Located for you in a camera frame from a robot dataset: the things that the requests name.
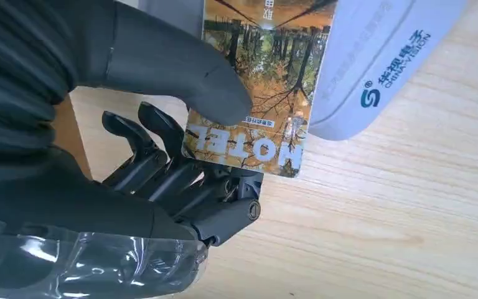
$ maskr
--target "transparent plastic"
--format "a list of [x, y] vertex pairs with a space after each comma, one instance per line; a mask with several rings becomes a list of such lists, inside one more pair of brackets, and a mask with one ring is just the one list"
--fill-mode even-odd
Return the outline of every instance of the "transparent plastic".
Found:
[[5, 227], [0, 299], [161, 297], [193, 284], [208, 255], [199, 241], [67, 230], [54, 240], [4, 235]]

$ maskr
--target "robotic hand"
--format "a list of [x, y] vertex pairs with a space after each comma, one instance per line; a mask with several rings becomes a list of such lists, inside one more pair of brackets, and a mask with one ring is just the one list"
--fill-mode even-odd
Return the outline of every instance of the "robotic hand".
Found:
[[77, 85], [172, 95], [224, 125], [251, 108], [211, 46], [129, 6], [0, 1], [0, 298], [185, 290], [211, 245], [257, 220], [262, 174], [183, 157], [182, 128], [142, 103], [138, 118], [166, 152], [141, 125], [106, 112], [104, 127], [133, 156], [89, 181], [51, 145], [47, 124]]

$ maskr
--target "black glove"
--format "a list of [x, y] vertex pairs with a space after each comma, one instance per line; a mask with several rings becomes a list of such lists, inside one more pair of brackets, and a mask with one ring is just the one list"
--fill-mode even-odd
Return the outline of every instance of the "black glove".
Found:
[[217, 51], [143, 12], [113, 0], [1, 0], [0, 221], [11, 234], [36, 222], [181, 239], [153, 203], [89, 182], [50, 146], [52, 105], [77, 85], [172, 95], [224, 125], [251, 108]]

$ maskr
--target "blue logo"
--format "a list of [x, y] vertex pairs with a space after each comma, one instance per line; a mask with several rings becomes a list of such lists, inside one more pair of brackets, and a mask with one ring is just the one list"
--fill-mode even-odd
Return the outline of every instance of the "blue logo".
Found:
[[[373, 82], [371, 81], [367, 81], [365, 82], [365, 88], [370, 88], [371, 86], [373, 86]], [[372, 90], [368, 90], [368, 89], [365, 89], [362, 93], [362, 97], [360, 99], [360, 104], [362, 105], [362, 107], [364, 108], [368, 108], [368, 107], [376, 107], [378, 106], [378, 103], [380, 103], [380, 91], [378, 89], [372, 89]]]

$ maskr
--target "wooden table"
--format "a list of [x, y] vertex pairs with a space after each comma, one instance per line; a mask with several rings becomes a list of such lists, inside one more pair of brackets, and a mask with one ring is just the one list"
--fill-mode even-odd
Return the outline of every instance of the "wooden table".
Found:
[[[176, 99], [72, 98], [97, 179], [129, 156], [103, 110], [135, 119], [146, 100], [186, 118]], [[369, 129], [309, 138], [299, 179], [266, 176], [261, 202], [176, 298], [478, 298], [478, 1]]]

